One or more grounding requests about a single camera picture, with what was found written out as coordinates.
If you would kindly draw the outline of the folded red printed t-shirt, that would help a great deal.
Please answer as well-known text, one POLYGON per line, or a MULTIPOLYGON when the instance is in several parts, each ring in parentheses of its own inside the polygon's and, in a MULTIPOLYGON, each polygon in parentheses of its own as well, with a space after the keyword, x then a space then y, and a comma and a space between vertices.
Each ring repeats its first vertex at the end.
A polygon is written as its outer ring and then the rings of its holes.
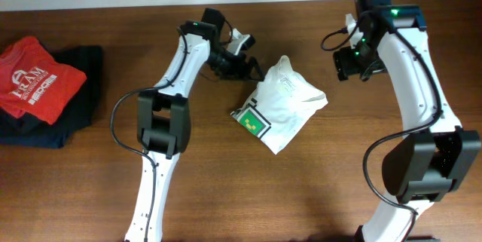
POLYGON ((53 124, 86 80, 84 72, 57 63, 37 38, 26 36, 1 54, 1 108, 15 118, 28 113, 53 124))

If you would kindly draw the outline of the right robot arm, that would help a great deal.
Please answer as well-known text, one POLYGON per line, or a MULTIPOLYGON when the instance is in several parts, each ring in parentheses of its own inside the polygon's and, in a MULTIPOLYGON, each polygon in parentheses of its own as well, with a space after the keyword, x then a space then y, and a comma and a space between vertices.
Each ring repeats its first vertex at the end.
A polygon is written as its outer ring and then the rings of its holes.
POLYGON ((474 130, 465 130, 444 95, 429 52, 426 21, 416 5, 391 0, 355 0, 346 16, 347 37, 332 49, 341 81, 367 81, 386 73, 401 113, 398 144, 383 159, 384 191, 356 241, 406 241, 419 216, 456 191, 481 150, 474 130))

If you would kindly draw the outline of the folded dark navy garment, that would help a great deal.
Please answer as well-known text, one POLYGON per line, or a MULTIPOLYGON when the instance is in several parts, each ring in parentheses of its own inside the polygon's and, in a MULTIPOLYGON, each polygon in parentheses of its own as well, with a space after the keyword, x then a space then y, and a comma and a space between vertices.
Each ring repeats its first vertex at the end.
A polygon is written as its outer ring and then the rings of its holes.
POLYGON ((74 132, 92 124, 101 97, 103 49, 97 45, 79 46, 53 52, 52 56, 58 63, 84 72, 87 80, 52 125, 29 113, 16 119, 1 110, 2 145, 61 149, 74 132))

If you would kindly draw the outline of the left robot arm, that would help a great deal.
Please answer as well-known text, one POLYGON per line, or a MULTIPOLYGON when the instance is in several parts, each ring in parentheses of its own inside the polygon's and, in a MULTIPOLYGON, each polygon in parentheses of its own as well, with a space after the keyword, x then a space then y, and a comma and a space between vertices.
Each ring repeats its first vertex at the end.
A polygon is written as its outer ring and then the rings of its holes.
POLYGON ((191 136, 189 93, 204 65, 221 80, 264 80, 264 73, 246 51, 252 35, 230 29, 228 41, 221 31, 228 21, 214 8, 206 8, 199 21, 178 28, 179 41, 164 76, 137 95, 137 140, 141 145, 142 176, 133 219, 124 239, 128 242, 160 241, 163 212, 175 166, 191 136))

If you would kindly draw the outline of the white t-shirt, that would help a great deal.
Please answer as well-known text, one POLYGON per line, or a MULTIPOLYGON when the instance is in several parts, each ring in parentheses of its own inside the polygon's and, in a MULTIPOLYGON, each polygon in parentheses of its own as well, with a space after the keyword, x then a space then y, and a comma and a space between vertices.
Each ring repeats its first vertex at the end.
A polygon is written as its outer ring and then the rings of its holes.
POLYGON ((231 116, 276 155, 327 104, 326 94, 294 71, 283 55, 231 116))

